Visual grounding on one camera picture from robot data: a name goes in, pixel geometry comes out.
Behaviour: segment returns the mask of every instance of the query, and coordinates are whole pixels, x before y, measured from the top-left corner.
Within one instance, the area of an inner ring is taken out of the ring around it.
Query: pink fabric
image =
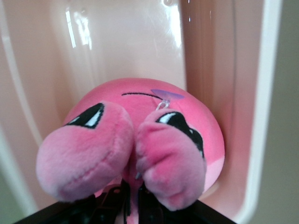
[[[206,161],[177,128],[155,122],[171,109],[152,112],[138,129],[137,170],[145,185],[169,210],[191,205],[204,190]]]
[[[168,109],[155,111],[161,100],[151,96],[151,89],[185,98],[171,101]],[[90,91],[70,111],[64,124],[99,102],[105,109],[95,129],[63,126],[42,144],[36,171],[46,192],[59,200],[73,201],[122,175],[133,192],[135,210],[128,220],[135,223],[136,192],[143,181],[170,210],[187,207],[216,181],[224,160],[223,137],[214,116],[192,95],[153,79],[118,79]],[[155,122],[169,111],[182,113],[188,126],[200,133],[205,159],[182,131]],[[142,174],[139,180],[135,179],[137,172]]]

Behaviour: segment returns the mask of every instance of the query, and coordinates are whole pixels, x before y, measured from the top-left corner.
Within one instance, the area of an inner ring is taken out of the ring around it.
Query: plush eye
[[[192,129],[187,125],[187,122],[181,113],[179,112],[166,113],[162,117],[160,117],[156,122],[171,125],[177,128],[178,130],[182,131],[183,133],[185,133],[195,143],[197,149],[201,153],[201,156],[203,158],[205,157],[204,150],[203,150],[203,139],[201,135],[195,129]]]
[[[88,108],[66,125],[76,125],[95,129],[103,115],[103,112],[104,105],[102,103],[96,104]]]

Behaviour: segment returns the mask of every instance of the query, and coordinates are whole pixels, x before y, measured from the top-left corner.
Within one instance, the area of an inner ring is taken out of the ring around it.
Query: plush toy
[[[212,186],[223,162],[221,130],[207,107],[174,85],[125,78],[83,97],[44,140],[36,172],[47,193],[68,202],[124,179],[136,223],[143,183],[166,208],[180,210]]]

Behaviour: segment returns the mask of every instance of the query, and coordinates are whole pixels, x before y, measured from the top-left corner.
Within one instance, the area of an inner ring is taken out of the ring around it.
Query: beige plastic panel
[[[267,95],[256,107],[263,8],[262,0],[0,0],[1,171],[25,214],[54,202],[38,185],[36,153],[71,107],[103,82],[150,77],[187,89],[216,116],[227,156],[201,200],[246,223],[263,157],[254,114],[269,104]]]

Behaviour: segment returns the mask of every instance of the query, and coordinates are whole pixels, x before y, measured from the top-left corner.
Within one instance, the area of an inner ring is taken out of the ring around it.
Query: stuffed animal
[[[48,194],[68,202],[122,178],[136,217],[143,183],[166,208],[180,210],[212,186],[223,162],[223,136],[206,106],[169,83],[125,78],[79,101],[40,146],[36,173]]]

